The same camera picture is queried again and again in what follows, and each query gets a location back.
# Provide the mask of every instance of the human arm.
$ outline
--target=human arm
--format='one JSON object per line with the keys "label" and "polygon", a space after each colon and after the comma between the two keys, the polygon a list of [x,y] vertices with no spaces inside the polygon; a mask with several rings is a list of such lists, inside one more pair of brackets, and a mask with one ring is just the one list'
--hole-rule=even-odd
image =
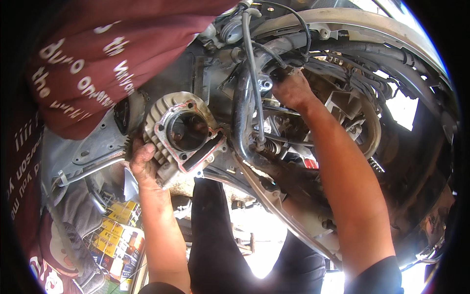
{"label": "human arm", "polygon": [[130,168],[139,184],[149,282],[164,282],[189,293],[186,243],[173,215],[170,193],[155,180],[156,165],[151,162],[155,147],[135,140],[133,149]]}
{"label": "human arm", "polygon": [[356,143],[311,91],[300,70],[275,84],[273,94],[297,110],[312,132],[348,278],[395,255],[384,196]]}

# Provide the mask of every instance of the t-shirt sleeve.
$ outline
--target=t-shirt sleeve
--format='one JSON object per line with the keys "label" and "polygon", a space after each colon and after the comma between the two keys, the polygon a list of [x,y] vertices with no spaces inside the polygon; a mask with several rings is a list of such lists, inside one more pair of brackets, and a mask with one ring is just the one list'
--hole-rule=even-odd
{"label": "t-shirt sleeve", "polygon": [[345,294],[403,294],[396,256],[375,263],[345,287]]}
{"label": "t-shirt sleeve", "polygon": [[145,285],[145,287],[139,291],[139,294],[184,294],[184,292],[167,283],[153,282]]}

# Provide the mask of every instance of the black pants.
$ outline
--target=black pants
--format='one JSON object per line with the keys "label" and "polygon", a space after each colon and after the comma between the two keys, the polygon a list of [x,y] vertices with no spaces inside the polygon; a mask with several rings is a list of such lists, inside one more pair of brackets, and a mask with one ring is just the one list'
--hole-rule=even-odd
{"label": "black pants", "polygon": [[188,264],[193,293],[320,293],[325,260],[290,231],[272,271],[255,277],[235,243],[222,184],[195,183]]}

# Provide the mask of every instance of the person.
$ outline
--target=person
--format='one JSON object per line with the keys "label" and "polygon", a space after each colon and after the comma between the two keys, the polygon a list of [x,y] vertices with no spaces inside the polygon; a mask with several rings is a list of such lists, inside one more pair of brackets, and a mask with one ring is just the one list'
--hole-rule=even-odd
{"label": "person", "polygon": [[[310,128],[321,181],[333,211],[345,293],[403,293],[387,206],[376,176],[356,143],[311,91],[300,70],[273,87],[281,104],[297,110]],[[272,271],[255,278],[237,248],[222,184],[195,179],[193,245],[173,217],[170,193],[155,181],[152,144],[134,143],[130,168],[139,184],[149,284],[141,294],[320,293],[322,256],[288,232]]]}

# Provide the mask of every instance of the dirty hand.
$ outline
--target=dirty hand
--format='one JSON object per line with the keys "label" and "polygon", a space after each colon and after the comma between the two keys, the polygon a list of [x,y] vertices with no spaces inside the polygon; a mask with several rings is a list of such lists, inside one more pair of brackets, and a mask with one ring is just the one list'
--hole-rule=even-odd
{"label": "dirty hand", "polygon": [[143,140],[135,139],[132,144],[133,157],[129,167],[139,184],[139,190],[161,190],[156,183],[157,165],[152,160],[155,154],[155,145],[144,144]]}
{"label": "dirty hand", "polygon": [[297,111],[312,99],[317,99],[300,69],[294,69],[284,75],[281,81],[274,83],[273,95],[281,104]]}

